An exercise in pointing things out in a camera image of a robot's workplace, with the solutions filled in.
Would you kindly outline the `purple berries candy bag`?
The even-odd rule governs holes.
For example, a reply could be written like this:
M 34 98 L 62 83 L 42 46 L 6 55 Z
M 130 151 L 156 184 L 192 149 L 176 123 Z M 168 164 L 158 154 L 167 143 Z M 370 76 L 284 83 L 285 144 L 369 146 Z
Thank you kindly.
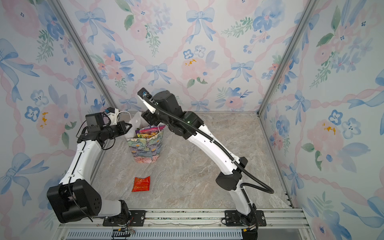
M 158 132 L 161 132 L 165 127 L 166 127 L 166 125 L 147 126 L 147 127 L 141 128 L 139 130 L 136 130 L 136 134 L 158 133 Z

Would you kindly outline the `floral paper gift bag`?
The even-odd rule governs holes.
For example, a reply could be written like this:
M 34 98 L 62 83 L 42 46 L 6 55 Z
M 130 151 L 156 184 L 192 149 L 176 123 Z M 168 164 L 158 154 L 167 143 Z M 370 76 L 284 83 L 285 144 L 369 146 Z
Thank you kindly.
M 132 124 L 132 128 L 124 135 L 135 162 L 151 164 L 154 163 L 162 150 L 162 140 L 164 129 L 161 133 L 151 139 L 139 139 L 136 130 L 150 126 L 142 117 L 141 112 L 137 112 L 134 116 L 127 111 L 118 113 L 117 121 L 125 121 Z

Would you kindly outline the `small red snack packet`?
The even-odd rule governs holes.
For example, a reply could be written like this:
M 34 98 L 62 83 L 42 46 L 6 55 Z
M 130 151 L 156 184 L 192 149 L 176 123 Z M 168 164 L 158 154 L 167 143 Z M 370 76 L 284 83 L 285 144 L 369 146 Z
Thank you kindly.
M 135 178 L 132 192 L 147 192 L 150 190 L 151 177 L 148 176 L 144 179 Z

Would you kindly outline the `yellow candy bag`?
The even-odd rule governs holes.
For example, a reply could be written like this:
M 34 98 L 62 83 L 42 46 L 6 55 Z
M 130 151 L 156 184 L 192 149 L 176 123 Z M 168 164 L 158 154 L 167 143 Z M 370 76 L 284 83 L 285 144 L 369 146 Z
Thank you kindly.
M 161 132 L 154 132 L 154 133 L 138 133 L 137 137 L 139 139 L 151 139 L 157 135 L 159 135 Z

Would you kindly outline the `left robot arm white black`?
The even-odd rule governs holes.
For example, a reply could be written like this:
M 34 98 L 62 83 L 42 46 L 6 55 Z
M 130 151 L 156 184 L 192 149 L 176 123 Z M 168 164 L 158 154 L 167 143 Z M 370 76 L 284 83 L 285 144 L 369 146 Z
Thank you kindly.
M 50 187 L 47 198 L 62 224 L 84 218 L 108 219 L 124 226 L 132 217 L 125 201 L 105 200 L 91 185 L 91 175 L 107 140 L 125 135 L 132 125 L 124 121 L 105 126 L 84 127 L 77 140 L 74 159 L 58 185 Z

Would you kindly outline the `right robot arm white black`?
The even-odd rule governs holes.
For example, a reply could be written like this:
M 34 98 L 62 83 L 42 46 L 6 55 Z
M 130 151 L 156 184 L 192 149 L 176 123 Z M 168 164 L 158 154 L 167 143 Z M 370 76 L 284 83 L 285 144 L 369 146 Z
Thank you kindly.
M 147 107 L 142 114 L 147 122 L 165 124 L 171 132 L 199 147 L 214 161 L 221 171 L 216 183 L 230 193 L 241 223 L 249 228 L 257 225 L 256 207 L 250 201 L 242 180 L 243 174 L 250 175 L 245 169 L 246 158 L 239 158 L 225 148 L 196 113 L 182 110 L 175 95 L 169 91 L 153 96 L 142 88 L 138 96 Z

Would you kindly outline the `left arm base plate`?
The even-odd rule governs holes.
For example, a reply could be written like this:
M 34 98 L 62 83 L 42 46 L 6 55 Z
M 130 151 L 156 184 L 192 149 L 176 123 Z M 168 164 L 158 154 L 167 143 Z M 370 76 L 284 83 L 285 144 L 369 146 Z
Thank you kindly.
M 103 227 L 142 227 L 146 218 L 145 210 L 133 210 L 117 216 L 107 217 Z

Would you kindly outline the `aluminium mounting rail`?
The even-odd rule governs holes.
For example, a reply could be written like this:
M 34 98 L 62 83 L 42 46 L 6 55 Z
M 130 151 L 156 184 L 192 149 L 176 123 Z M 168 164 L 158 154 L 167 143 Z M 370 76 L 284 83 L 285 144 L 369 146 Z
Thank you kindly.
M 310 228 L 302 209 L 261 209 L 265 226 L 259 229 L 304 229 Z M 226 226 L 224 209 L 148 209 L 141 220 L 141 226 L 129 226 L 130 230 L 144 229 L 244 229 L 245 226 Z M 120 226 L 104 226 L 104 219 L 89 219 L 60 224 L 56 233 L 71 229 L 106 230 Z

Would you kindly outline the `left aluminium corner post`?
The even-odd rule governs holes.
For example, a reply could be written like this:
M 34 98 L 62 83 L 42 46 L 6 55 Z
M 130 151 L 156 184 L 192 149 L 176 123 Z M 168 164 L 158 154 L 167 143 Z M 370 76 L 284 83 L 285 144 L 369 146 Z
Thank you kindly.
M 105 97 L 106 103 L 110 107 L 119 108 L 119 104 L 113 97 L 113 90 L 101 78 L 98 67 L 95 65 L 95 61 L 91 58 L 90 51 L 86 46 L 87 33 L 91 31 L 90 23 L 80 23 L 75 15 L 69 15 L 61 1 L 48 1 L 48 3 L 80 55 L 82 68 L 87 70 L 88 76 L 92 78 L 93 84 L 97 85 L 97 89 Z

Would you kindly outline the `aluminium corner post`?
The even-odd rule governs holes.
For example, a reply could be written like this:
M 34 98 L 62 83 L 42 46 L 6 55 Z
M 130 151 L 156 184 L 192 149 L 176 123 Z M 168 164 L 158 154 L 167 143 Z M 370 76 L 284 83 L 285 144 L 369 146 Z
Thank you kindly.
M 119 104 L 113 97 L 113 90 L 101 78 L 98 67 L 95 65 L 95 61 L 91 58 L 90 51 L 86 46 L 87 33 L 91 31 L 90 23 L 80 23 L 75 15 L 69 15 L 61 1 L 48 1 L 48 3 L 80 55 L 82 68 L 87 70 L 88 76 L 92 78 L 93 84 L 97 85 L 97 89 L 105 97 L 106 103 L 110 107 L 119 108 Z
M 316 0 L 310 0 L 307 2 L 306 7 L 304 8 L 304 11 L 301 15 L 299 24 L 297 25 L 292 38 L 287 45 L 287 49 L 285 50 L 281 64 L 279 65 L 275 76 L 273 77 L 269 87 L 267 88 L 267 92 L 263 98 L 263 102 L 260 105 L 259 110 L 257 111 L 258 117 L 260 118 L 263 114 L 263 111 L 267 109 L 268 102 L 274 92 L 275 87 L 279 83 L 280 77 L 283 75 L 283 71 L 285 68 L 289 65 L 289 62 L 291 61 L 291 57 L 294 54 L 294 51 L 296 50 L 296 47 L 298 45 L 298 42 L 301 38 L 301 36 L 304 34 L 304 30 L 307 27 L 310 18 L 314 14 L 314 10 L 316 8 L 318 1 Z

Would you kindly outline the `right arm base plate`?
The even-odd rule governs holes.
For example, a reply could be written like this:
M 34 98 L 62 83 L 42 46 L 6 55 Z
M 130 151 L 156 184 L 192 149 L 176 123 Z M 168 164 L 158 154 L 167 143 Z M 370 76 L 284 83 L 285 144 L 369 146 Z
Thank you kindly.
M 228 227 L 247 227 L 248 224 L 251 226 L 258 222 L 259 227 L 266 227 L 266 217 L 263 211 L 256 210 L 256 216 L 252 213 L 243 215 L 236 210 L 224 211 L 225 216 L 222 218 L 222 224 Z

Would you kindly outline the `right aluminium corner post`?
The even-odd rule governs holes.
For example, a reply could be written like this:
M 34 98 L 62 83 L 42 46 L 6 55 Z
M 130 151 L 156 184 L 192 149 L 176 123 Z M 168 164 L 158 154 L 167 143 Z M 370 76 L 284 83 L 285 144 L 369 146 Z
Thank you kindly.
M 267 88 L 267 92 L 263 98 L 263 102 L 260 105 L 259 110 L 257 111 L 258 117 L 260 118 L 263 114 L 263 111 L 267 109 L 268 102 L 274 92 L 275 87 L 279 83 L 280 77 L 283 75 L 283 71 L 285 68 L 289 65 L 289 62 L 291 61 L 291 57 L 294 54 L 294 51 L 296 50 L 296 47 L 298 45 L 298 42 L 301 38 L 301 36 L 304 34 L 304 30 L 307 27 L 310 18 L 314 14 L 314 10 L 316 8 L 318 1 L 316 0 L 310 0 L 307 2 L 306 7 L 304 8 L 304 11 L 301 15 L 299 24 L 297 25 L 292 38 L 287 45 L 287 49 L 285 50 L 281 64 L 279 65 L 275 76 L 273 77 L 269 87 Z

